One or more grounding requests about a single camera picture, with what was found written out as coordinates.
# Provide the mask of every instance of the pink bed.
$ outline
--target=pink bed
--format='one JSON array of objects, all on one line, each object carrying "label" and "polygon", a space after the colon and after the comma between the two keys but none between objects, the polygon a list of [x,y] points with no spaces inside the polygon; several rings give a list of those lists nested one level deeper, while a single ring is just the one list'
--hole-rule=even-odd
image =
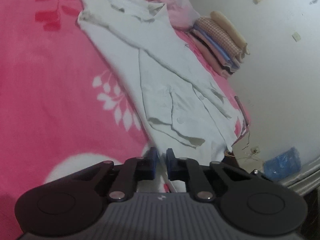
[{"label": "pink bed", "polygon": [[[0,4],[0,239],[14,240],[22,193],[105,159],[141,156],[149,140],[117,77],[76,24],[80,0]],[[228,81],[177,34],[239,109]],[[235,134],[245,129],[239,121]]]}]

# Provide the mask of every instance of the folded clothes stack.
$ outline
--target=folded clothes stack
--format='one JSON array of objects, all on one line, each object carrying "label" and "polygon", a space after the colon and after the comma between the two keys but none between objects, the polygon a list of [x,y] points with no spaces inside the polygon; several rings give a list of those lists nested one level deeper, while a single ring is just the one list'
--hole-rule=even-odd
[{"label": "folded clothes stack", "polygon": [[200,17],[188,33],[208,64],[224,78],[230,77],[249,55],[247,42],[221,12]]}]

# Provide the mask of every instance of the folded cloth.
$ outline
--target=folded cloth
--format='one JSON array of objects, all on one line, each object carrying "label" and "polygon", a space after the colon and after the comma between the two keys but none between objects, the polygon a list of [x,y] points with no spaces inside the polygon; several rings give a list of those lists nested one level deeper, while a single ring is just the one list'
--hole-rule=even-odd
[{"label": "folded cloth", "polygon": [[159,154],[172,148],[200,164],[222,160],[242,114],[176,35],[166,5],[82,2],[79,26],[122,80]]},{"label": "folded cloth", "polygon": [[214,20],[209,17],[200,17],[196,20],[196,24],[211,36],[211,38],[226,51],[232,60],[236,59],[242,63],[242,50],[233,42],[229,34]]},{"label": "folded cloth", "polygon": [[216,73],[218,73],[225,79],[231,76],[228,71],[221,68],[218,61],[214,58],[214,56],[203,43],[196,39],[191,33],[188,33],[188,36],[192,39],[193,43],[196,45],[197,49],[200,51],[204,59]]},{"label": "folded cloth", "polygon": [[215,61],[218,63],[218,65],[220,66],[220,68],[226,70],[230,75],[232,75],[235,71],[231,71],[231,68],[229,66],[224,66],[220,63],[218,57],[213,53],[213,51],[210,49],[210,47],[203,41],[201,40],[197,35],[195,35],[193,33],[193,30],[191,30],[188,33],[188,36],[191,35],[193,36],[193,38],[195,38],[197,41],[199,41],[203,46],[206,47],[206,49],[210,52],[211,56],[215,59]]},{"label": "folded cloth", "polygon": [[193,26],[193,28],[196,30],[196,35],[201,34],[202,38],[204,38],[204,41],[207,40],[211,46],[213,48],[215,48],[215,50],[212,50],[213,52],[217,52],[215,55],[218,58],[223,58],[223,60],[221,60],[220,62],[224,65],[224,66],[230,66],[234,69],[239,69],[240,68],[240,63],[238,60],[236,60],[235,58],[232,60],[229,55],[226,53],[226,51],[217,43],[215,42],[204,30],[202,30],[197,24],[195,24]]},{"label": "folded cloth", "polygon": [[250,54],[249,49],[247,48],[248,44],[245,41],[245,38],[242,36],[240,32],[237,31],[233,23],[230,22],[228,18],[223,15],[222,12],[213,11],[210,13],[210,17],[230,35],[231,39],[243,51],[243,53],[247,55]]}]

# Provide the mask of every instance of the electrical socket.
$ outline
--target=electrical socket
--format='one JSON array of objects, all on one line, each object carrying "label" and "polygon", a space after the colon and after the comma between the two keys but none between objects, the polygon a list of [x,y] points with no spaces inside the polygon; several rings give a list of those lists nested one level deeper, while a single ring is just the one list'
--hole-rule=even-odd
[{"label": "electrical socket", "polygon": [[255,146],[255,147],[252,147],[252,148],[251,148],[251,155],[252,155],[252,156],[253,156],[253,155],[256,155],[256,154],[258,154],[258,153],[260,153],[259,146]]}]

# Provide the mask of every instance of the gray ridged surface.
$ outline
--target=gray ridged surface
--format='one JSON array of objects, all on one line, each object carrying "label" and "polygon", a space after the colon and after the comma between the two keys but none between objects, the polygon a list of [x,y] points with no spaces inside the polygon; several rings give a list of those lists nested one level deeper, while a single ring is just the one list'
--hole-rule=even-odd
[{"label": "gray ridged surface", "polygon": [[[25,234],[20,240],[267,240],[228,225],[213,205],[198,203],[188,193],[135,193],[123,203],[109,205],[88,229],[60,238]],[[273,240],[302,239],[296,234]]]}]

